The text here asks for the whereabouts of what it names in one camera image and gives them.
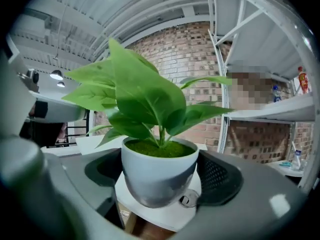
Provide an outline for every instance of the brick wall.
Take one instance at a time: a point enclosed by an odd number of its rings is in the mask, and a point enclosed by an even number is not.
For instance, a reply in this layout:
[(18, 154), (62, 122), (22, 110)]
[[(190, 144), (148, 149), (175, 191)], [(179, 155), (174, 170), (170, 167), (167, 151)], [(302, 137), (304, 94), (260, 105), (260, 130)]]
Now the brick wall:
[[(161, 76), (177, 85), (181, 80), (190, 76), (218, 76), (219, 68), (208, 34), (209, 26), (208, 22), (195, 22), (167, 28), (146, 36), (127, 48), (144, 56), (157, 67)], [(230, 47), (230, 42), (220, 46), (224, 60)], [(285, 83), (270, 79), (266, 79), (264, 82), (255, 80), (252, 83), (251, 76), (246, 78), (251, 82), (250, 84), (246, 81), (242, 82), (242, 89), (247, 90), (247, 93), (253, 96), (254, 102), (263, 104), (272, 102), (272, 86), (274, 84), (279, 86), (283, 99), (292, 95), (290, 88)], [(267, 93), (263, 102), (256, 99), (263, 96), (257, 93), (258, 88), (261, 92)], [(221, 85), (217, 83), (199, 82), (184, 89), (183, 93), (188, 104), (217, 101), (217, 106), (222, 105)], [(231, 92), (230, 100), (237, 100), (237, 95), (239, 95), (238, 91)], [(238, 109), (235, 104), (231, 103), (230, 106)], [(95, 125), (107, 123), (107, 117), (103, 112), (96, 113)], [(178, 137), (195, 143), (206, 144), (209, 150), (216, 151), (220, 128), (221, 117), (218, 116), (192, 127)], [(299, 134), (311, 135), (311, 127), (309, 127), (310, 130), (305, 131), (306, 128), (306, 124), (300, 124), (300, 130), (297, 128), (297, 131), (300, 131)], [(103, 129), (96, 134), (105, 134), (106, 132), (107, 129)], [(304, 151), (307, 153), (310, 150), (310, 140), (306, 139), (309, 137), (304, 135), (299, 135), (297, 141), (304, 142), (303, 145), (306, 145)], [(270, 163), (286, 157), (289, 138), (290, 126), (288, 124), (232, 120), (228, 129), (224, 153), (255, 160), (259, 163)]]

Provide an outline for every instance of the wooden surface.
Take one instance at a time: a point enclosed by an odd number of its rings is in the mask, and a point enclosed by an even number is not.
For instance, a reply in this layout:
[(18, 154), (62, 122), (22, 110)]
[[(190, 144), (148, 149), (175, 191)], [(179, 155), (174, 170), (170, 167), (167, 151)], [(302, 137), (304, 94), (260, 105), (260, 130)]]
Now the wooden surface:
[(132, 231), (132, 235), (143, 240), (165, 240), (174, 234), (175, 232), (156, 226), (139, 216)]

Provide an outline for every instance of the white table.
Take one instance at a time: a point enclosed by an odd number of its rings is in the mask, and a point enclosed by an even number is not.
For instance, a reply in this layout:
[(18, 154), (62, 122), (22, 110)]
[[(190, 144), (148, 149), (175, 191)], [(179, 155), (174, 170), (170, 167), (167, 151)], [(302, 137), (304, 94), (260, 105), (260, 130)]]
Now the white table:
[[(92, 137), (80, 137), (75, 141), (82, 155), (87, 155), (99, 151), (120, 148), (122, 140), (125, 136), (116, 138), (98, 148), (95, 147), (100, 143), (102, 135)], [(199, 149), (207, 150), (204, 144), (196, 144)], [(197, 170), (194, 172), (189, 189), (195, 190), (199, 195), (201, 194), (201, 183)], [(185, 208), (178, 202), (173, 203), (163, 208), (148, 208), (138, 203), (130, 194), (124, 174), (121, 173), (118, 181), (115, 184), (115, 193), (118, 201), (127, 207), (130, 211), (151, 222), (161, 228), (179, 231), (182, 229), (196, 214), (196, 208)]]

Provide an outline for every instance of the shelf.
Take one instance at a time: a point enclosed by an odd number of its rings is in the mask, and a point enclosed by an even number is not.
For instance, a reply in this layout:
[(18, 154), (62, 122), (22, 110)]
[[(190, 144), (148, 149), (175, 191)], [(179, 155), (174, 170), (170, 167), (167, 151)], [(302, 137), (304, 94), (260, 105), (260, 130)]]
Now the shelf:
[(240, 0), (215, 0), (216, 36), (224, 36), (238, 20)]
[(267, 73), (284, 82), (298, 75), (303, 64), (296, 47), (268, 15), (244, 0), (216, 0), (215, 11), (215, 34), (233, 37), (228, 72)]
[(239, 110), (228, 114), (231, 120), (258, 121), (273, 123), (313, 122), (315, 105), (311, 93), (288, 98), (262, 106), (259, 110)]

